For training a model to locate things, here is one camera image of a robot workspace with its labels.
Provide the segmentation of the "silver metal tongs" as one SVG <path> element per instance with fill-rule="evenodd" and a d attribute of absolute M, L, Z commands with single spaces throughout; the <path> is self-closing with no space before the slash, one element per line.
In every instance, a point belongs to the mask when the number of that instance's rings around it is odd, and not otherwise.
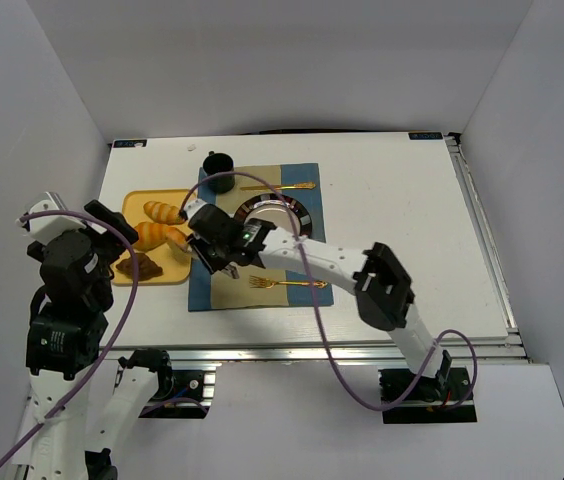
<path fill-rule="evenodd" d="M 211 275 L 223 273 L 234 280 L 239 278 L 237 267 L 227 260 L 220 250 L 203 239 L 190 238 L 188 240 L 188 248 Z"/>

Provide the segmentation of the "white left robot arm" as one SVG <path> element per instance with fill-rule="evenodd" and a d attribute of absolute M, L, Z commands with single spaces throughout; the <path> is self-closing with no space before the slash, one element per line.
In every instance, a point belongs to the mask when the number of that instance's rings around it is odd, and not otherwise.
<path fill-rule="evenodd" d="M 120 358 L 117 389 L 94 430 L 87 429 L 90 380 L 103 359 L 105 314 L 113 305 L 112 266 L 137 236 L 100 202 L 85 210 L 105 223 L 105 232 L 68 215 L 52 192 L 27 207 L 22 224 L 33 240 L 27 254 L 39 262 L 42 279 L 31 301 L 26 346 L 40 427 L 31 443 L 32 479 L 118 478 L 122 448 L 145 405 L 168 397 L 174 386 L 167 352 L 136 350 Z"/>

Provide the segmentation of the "small round bread bun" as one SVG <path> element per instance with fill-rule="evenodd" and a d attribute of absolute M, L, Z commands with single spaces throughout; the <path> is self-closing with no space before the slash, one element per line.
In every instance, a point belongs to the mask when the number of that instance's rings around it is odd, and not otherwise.
<path fill-rule="evenodd" d="M 191 247 L 187 235 L 177 227 L 170 226 L 164 234 L 165 244 L 173 255 L 190 255 Z"/>

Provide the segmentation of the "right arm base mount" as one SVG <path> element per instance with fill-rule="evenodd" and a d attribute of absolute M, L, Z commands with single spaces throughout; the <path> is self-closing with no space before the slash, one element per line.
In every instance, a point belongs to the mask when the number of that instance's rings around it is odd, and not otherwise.
<path fill-rule="evenodd" d="M 382 403 L 395 401 L 415 375 L 408 369 L 379 371 Z M 423 377 L 406 399 L 396 408 L 382 413 L 386 425 L 441 425 L 476 423 L 478 421 L 471 379 L 465 367 L 452 367 L 445 386 Z"/>

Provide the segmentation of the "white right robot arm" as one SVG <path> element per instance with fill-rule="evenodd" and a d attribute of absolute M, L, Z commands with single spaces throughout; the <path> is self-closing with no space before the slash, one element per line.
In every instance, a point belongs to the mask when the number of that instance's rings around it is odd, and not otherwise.
<path fill-rule="evenodd" d="M 239 266 L 286 270 L 337 286 L 355 297 L 358 315 L 368 326 L 386 332 L 409 370 L 421 373 L 416 387 L 426 400 L 446 393 L 450 355 L 421 319 L 412 280 L 392 250 L 335 247 L 259 219 L 242 223 L 203 200 L 184 208 L 193 231 L 189 244 L 211 274 L 236 277 Z"/>

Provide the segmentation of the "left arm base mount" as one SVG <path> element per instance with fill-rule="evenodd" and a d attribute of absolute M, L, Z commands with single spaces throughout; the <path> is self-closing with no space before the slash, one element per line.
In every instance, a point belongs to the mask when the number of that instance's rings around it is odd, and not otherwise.
<path fill-rule="evenodd" d="M 177 370 L 167 351 L 135 350 L 128 358 L 117 360 L 119 367 L 115 388 L 123 375 L 135 368 L 145 368 L 158 378 L 158 390 L 148 400 L 139 417 L 146 419 L 205 419 L 209 406 L 204 406 L 205 375 L 203 370 Z"/>

